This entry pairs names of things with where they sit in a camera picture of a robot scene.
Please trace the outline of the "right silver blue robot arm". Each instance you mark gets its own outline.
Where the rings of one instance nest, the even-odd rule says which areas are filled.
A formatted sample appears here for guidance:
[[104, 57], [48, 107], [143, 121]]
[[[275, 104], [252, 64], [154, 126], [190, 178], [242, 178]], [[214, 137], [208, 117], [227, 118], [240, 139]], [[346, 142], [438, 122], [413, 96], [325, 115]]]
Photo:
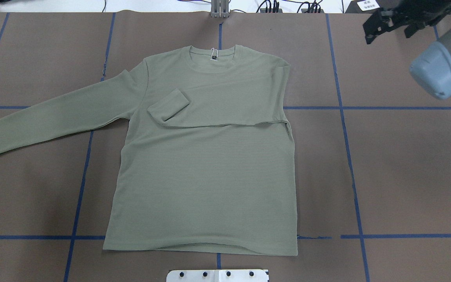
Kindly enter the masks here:
[[[406, 38], [427, 26], [437, 25], [451, 13], [451, 0], [401, 0], [397, 7], [374, 11], [362, 25], [366, 43], [379, 35], [405, 27]], [[437, 99], [451, 98], [451, 29], [412, 61], [413, 79]]]

